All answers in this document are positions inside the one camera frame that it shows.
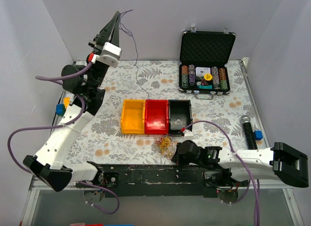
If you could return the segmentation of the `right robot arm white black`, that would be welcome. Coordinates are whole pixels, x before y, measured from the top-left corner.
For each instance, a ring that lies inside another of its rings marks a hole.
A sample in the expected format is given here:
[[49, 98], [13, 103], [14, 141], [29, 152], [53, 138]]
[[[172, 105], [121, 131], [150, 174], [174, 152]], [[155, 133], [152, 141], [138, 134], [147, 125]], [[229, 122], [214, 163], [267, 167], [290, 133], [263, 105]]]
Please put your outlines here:
[[219, 146], [203, 148], [186, 140], [177, 144], [172, 162], [223, 169], [220, 181], [226, 186], [250, 179], [277, 180], [297, 188], [309, 186], [307, 155], [283, 142], [276, 142], [271, 148], [232, 152]]

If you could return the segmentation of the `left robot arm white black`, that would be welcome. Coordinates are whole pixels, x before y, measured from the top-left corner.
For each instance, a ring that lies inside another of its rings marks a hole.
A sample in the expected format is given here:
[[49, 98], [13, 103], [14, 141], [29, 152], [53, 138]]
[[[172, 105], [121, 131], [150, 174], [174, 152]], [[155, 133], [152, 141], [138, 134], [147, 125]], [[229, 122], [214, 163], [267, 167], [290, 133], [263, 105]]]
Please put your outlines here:
[[23, 164], [38, 179], [54, 191], [63, 190], [70, 182], [88, 182], [93, 187], [103, 183], [102, 167], [92, 161], [65, 164], [69, 149], [83, 128], [94, 118], [103, 104], [105, 90], [100, 86], [110, 67], [119, 63], [121, 14], [116, 12], [103, 29], [89, 41], [92, 52], [87, 65], [66, 65], [61, 77], [41, 77], [42, 81], [62, 81], [65, 91], [73, 94], [60, 123], [46, 143], [33, 156], [27, 155]]

